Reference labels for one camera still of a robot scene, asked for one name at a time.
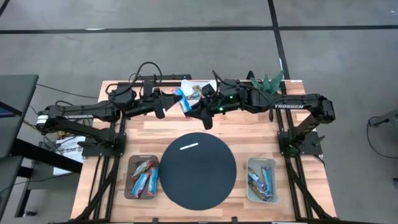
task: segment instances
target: wooden tabletop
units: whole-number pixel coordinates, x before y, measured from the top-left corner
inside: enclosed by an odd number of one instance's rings
[[[103,82],[99,101],[107,100],[104,89],[110,83],[116,83],[116,81]],[[301,81],[286,80],[285,83],[288,94],[302,95],[305,93]],[[167,93],[170,93],[170,89],[171,87],[161,88]],[[308,111],[292,110],[292,116],[294,124],[298,125],[308,116]],[[285,120],[285,127],[288,127],[284,112],[282,112],[282,117]],[[109,123],[96,120],[94,127],[107,128]],[[213,118],[213,128],[205,130],[200,120],[184,117],[179,104],[166,112],[165,119],[157,119],[154,113],[133,117],[126,123],[128,140],[125,153],[119,164],[111,221],[151,222],[152,218],[157,217],[160,222],[228,222],[231,221],[231,217],[235,216],[238,217],[239,221],[247,222],[295,220],[285,162],[279,153],[276,136],[278,130],[276,119],[273,123],[268,120],[268,112],[251,114],[247,111],[232,111],[224,116],[218,114]],[[187,210],[172,202],[164,194],[159,181],[159,191],[154,199],[128,200],[124,198],[127,163],[131,156],[155,155],[160,160],[163,152],[174,139],[192,132],[204,132],[219,137],[229,146],[235,156],[237,165],[236,182],[231,194],[223,203],[204,211]],[[250,157],[273,158],[277,161],[278,203],[257,203],[247,199],[245,189],[246,163]],[[84,161],[71,218],[77,217],[88,204],[97,159],[97,157],[89,157]],[[327,213],[335,216],[335,208],[323,164],[313,156],[302,156],[302,160],[309,191]],[[94,192],[98,188],[100,172],[101,165],[99,166]],[[298,188],[297,192],[301,216],[305,217],[302,194]],[[107,198],[108,190],[103,197],[100,218],[105,215]]]

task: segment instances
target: candy bar wrapper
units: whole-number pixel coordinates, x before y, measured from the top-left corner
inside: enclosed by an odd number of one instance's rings
[[[182,96],[182,99],[179,101],[181,109],[184,113],[190,111],[192,108],[188,103],[187,97],[184,95],[184,92],[181,90],[181,88],[173,88],[172,92],[178,96]]]
[[[249,176],[249,182],[248,182],[250,188],[253,190],[254,193],[263,201],[266,201],[268,196],[267,194],[262,191],[259,187],[257,187],[256,182]]]
[[[139,198],[139,196],[142,193],[142,190],[145,187],[145,183],[147,182],[148,177],[149,177],[148,173],[142,173],[139,176],[136,184],[134,184],[134,187],[132,188],[132,191],[131,191],[131,194],[133,197]]]
[[[273,195],[272,185],[271,185],[271,168],[270,167],[262,167],[261,171],[262,171],[262,175],[264,177],[264,182],[267,185],[267,194]]]
[[[134,174],[132,175],[132,179],[133,180],[137,180],[138,177],[140,177],[140,175],[143,172],[147,172],[147,170],[153,165],[154,161],[148,159],[147,161],[143,162],[141,165],[139,165],[136,169],[136,171],[134,171]]]
[[[156,182],[157,182],[158,168],[150,168],[150,177],[148,185],[148,196],[154,196],[156,194]]]
[[[261,181],[260,177],[250,167],[248,167],[248,175],[255,181],[256,185],[260,189],[267,190],[266,185]]]

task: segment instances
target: gray bin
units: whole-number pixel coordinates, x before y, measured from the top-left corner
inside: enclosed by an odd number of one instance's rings
[[[256,193],[253,192],[253,190],[249,187],[248,184],[248,175],[247,175],[247,170],[246,169],[246,195],[248,196],[248,199],[252,202],[262,202],[262,203],[277,203],[279,200],[279,196],[277,194],[277,188],[276,188],[276,161],[275,159],[266,159],[266,158],[259,158],[259,157],[252,157],[248,159],[248,166],[252,168],[255,173],[260,177],[261,180],[264,181],[264,178],[262,176],[261,172],[261,167],[271,167],[271,186],[272,186],[272,191],[274,193],[274,197],[272,200],[265,202],[261,200]]]

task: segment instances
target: black floor line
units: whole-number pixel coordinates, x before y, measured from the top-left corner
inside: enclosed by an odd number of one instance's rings
[[[371,25],[371,26],[280,26],[279,30],[382,30],[398,29],[398,25]]]
[[[276,10],[275,10],[273,0],[268,0],[268,5],[269,5],[269,11],[271,13],[272,26],[274,27],[274,35],[275,35],[275,41],[276,41],[276,47],[278,50],[279,60],[280,60],[280,63],[282,64],[282,69],[284,70],[284,79],[289,80],[290,74],[289,74],[289,69],[287,68],[285,50],[284,50],[284,46],[282,43],[282,37],[280,36],[278,20],[276,18]]]
[[[10,2],[10,0],[5,0],[5,1],[2,3],[2,6],[0,7],[0,17],[1,17],[1,15],[3,14],[4,10],[6,10],[6,7],[7,7],[7,5],[8,5],[9,2]]]
[[[110,29],[0,30],[0,34],[104,34],[140,32],[262,31],[273,29],[274,28],[272,26],[143,27]]]

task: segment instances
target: computer monitor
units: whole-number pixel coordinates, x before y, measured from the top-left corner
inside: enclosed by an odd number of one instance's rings
[[[0,118],[22,116],[22,112],[0,101]]]

